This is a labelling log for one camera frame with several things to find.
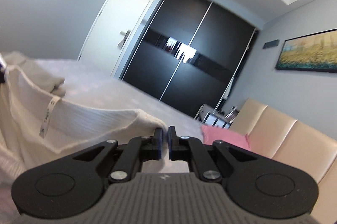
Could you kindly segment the pink pillow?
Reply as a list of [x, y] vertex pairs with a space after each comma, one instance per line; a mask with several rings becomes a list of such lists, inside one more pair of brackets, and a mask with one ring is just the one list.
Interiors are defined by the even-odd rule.
[[203, 143], [206, 145], [212, 145], [214, 141], [222, 140], [242, 149], [251, 151], [247, 135], [241, 135], [229, 129], [211, 127], [208, 125], [202, 125], [201, 130], [203, 133]]

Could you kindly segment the white bedside table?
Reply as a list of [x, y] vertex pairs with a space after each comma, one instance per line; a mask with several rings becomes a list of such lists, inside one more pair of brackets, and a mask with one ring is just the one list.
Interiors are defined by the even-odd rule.
[[197, 111], [194, 119], [199, 120], [204, 125], [229, 129], [239, 111], [234, 107], [228, 114], [223, 114], [211, 108], [207, 104], [203, 104]]

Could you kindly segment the beige folded garment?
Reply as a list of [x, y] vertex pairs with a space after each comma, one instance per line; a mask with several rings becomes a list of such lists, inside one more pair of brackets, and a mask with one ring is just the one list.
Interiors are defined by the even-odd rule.
[[64, 97], [66, 90], [62, 87], [65, 78], [52, 76], [34, 59], [18, 52], [1, 52], [1, 60], [5, 64], [16, 65], [21, 68], [25, 75], [42, 90], [54, 94], [59, 97]]

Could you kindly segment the white textured muslin garment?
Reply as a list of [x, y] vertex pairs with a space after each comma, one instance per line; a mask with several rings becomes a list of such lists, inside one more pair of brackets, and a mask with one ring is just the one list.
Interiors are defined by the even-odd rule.
[[1, 84], [1, 180], [9, 183], [28, 169], [106, 139], [127, 143], [150, 136], [163, 121], [140, 109], [84, 107], [35, 85], [17, 66]]

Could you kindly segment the beige padded headboard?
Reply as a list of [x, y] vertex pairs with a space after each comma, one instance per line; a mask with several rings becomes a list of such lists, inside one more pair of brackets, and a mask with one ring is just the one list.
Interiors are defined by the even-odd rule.
[[336, 223], [336, 140], [253, 99], [245, 101], [230, 130], [247, 136], [252, 152], [312, 176], [319, 197], [311, 215], [320, 223]]

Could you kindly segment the white room door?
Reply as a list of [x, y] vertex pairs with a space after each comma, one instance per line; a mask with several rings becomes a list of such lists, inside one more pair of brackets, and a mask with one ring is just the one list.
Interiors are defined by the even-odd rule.
[[154, 0], [106, 0], [79, 53], [78, 60], [113, 75], [136, 29]]

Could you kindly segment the framed landscape painting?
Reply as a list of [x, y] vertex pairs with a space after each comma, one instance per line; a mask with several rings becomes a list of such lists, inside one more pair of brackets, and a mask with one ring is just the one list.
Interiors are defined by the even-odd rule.
[[336, 73], [336, 29], [285, 40], [275, 69]]

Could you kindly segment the dark wall control panel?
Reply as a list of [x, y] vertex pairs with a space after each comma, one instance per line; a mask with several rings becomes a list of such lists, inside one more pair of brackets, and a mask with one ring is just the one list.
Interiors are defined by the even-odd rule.
[[268, 48], [273, 48], [273, 47], [277, 47], [279, 45], [280, 40], [279, 39], [275, 39], [272, 41], [268, 41], [266, 43], [264, 43], [263, 45], [263, 49], [268, 49]]

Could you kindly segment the black sliding wardrobe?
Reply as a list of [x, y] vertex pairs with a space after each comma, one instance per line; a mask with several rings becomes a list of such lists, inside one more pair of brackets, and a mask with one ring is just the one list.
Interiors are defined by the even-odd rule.
[[255, 33], [215, 2], [162, 0], [122, 79], [193, 117], [221, 103]]

